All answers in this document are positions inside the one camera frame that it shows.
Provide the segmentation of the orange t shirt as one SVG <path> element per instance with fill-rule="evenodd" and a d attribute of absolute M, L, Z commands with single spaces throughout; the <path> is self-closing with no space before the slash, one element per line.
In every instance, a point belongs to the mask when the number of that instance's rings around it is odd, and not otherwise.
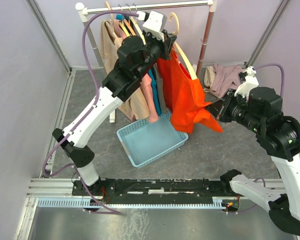
<path fill-rule="evenodd" d="M 170 122 L 175 130 L 191 134 L 195 124 L 222 133 L 223 129 L 206 107 L 211 103 L 205 100 L 200 80 L 191 79 L 188 70 L 179 61 L 173 49 L 170 59 L 158 59 L 156 65 L 163 80 L 163 96 L 171 111 Z"/>

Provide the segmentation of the beige plastic hanger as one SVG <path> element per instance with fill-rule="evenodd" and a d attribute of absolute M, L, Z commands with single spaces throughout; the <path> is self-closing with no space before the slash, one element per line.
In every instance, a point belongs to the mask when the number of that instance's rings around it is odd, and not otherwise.
<path fill-rule="evenodd" d="M 171 13 L 169 14 L 168 21 L 171 22 L 171 21 L 172 21 L 172 18 L 174 18 L 175 23 L 176 23 L 176 29 L 175 29 L 175 31 L 172 32 L 172 34 L 173 34 L 174 36 L 177 36 L 178 33 L 179 33 L 179 31 L 180 31 L 180 23 L 179 23 L 179 19 L 178 19 L 178 16 L 177 16 L 174 12 L 171 12 Z M 188 73 L 189 73 L 189 75 L 190 75 L 190 78 L 191 78 L 192 80 L 197 79 L 197 78 L 198 78 L 198 77 L 197 77 L 197 74 L 196 74 L 195 70 L 193 69 L 193 66 L 192 66 L 192 64 L 190 63 L 188 57 L 186 56 L 186 54 L 185 54 L 184 51 L 182 50 L 182 48 L 179 46 L 179 44 L 178 44 L 176 41 L 174 42 L 174 45 L 175 45 L 176 49 L 178 50 L 178 52 L 179 52 L 181 58 L 183 59 L 185 65 L 186 65 L 186 68 L 187 68 L 187 70 L 188 70 Z"/>

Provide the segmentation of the white hanger of grey shirt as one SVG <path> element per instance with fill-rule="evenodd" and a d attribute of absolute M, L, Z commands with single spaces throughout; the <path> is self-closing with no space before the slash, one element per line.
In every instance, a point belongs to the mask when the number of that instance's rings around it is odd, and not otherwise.
<path fill-rule="evenodd" d="M 144 35 L 143 35 L 142 30 L 140 29 L 140 27 L 139 27 L 139 25 L 138 25 L 138 23 L 137 23 L 137 20 L 136 20 L 134 17 L 132 17 L 132 16 L 130 16 L 129 19 L 130 19 L 130 21 L 132 21 L 132 24 L 133 24 L 133 26 L 134 26 L 136 32 L 138 33 L 138 35 L 139 35 L 140 38 L 142 39 L 143 44 L 145 45 L 145 44 L 146 44 L 146 40 L 145 40 L 145 37 L 144 37 Z"/>

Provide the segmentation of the dark grey t shirt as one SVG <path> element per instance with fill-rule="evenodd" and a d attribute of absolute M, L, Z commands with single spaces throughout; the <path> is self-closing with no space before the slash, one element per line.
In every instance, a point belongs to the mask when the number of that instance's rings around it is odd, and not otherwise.
<path fill-rule="evenodd" d="M 145 38 L 145 41 L 147 43 L 148 41 L 146 40 L 146 37 L 145 37 L 146 31 L 144 29 L 141 29 L 141 31 L 142 31 L 142 33 L 144 35 L 144 38 Z M 153 76 L 155 77 L 156 84 L 157 84 L 157 91 L 158 91 L 160 108 L 162 110 L 162 114 L 166 114 L 167 113 L 167 107 L 166 107 L 166 102 L 165 102 L 165 99 L 164 99 L 163 79 L 162 79 L 162 77 L 159 73 L 157 63 L 154 63 L 154 65 L 152 66 L 151 69 L 152 69 L 152 73 L 153 73 Z"/>

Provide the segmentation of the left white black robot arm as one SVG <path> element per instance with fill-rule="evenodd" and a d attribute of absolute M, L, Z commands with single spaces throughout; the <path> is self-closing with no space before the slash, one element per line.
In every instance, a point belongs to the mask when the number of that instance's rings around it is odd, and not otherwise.
<path fill-rule="evenodd" d="M 53 137 L 74 163 L 84 181 L 83 189 L 89 195 L 96 195 L 101 189 L 100 177 L 93 165 L 95 154 L 87 146 L 89 139 L 105 118 L 141 86 L 142 78 L 158 59 L 170 58 L 176 39 L 176 35 L 166 32 L 163 39 L 147 32 L 146 43 L 136 35 L 126 37 L 117 50 L 113 70 L 102 81 L 96 96 L 70 125 L 53 131 Z"/>

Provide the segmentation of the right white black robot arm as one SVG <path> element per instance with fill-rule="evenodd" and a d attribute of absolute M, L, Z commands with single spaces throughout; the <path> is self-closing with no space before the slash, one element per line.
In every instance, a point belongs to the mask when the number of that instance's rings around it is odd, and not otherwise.
<path fill-rule="evenodd" d="M 281 231 L 300 236 L 300 123 L 284 115 L 282 104 L 273 88 L 255 87 L 247 98 L 231 89 L 206 110 L 219 122 L 237 122 L 253 132 L 275 163 L 285 189 L 277 193 L 233 169 L 221 176 L 221 193 L 245 196 L 263 208 Z"/>

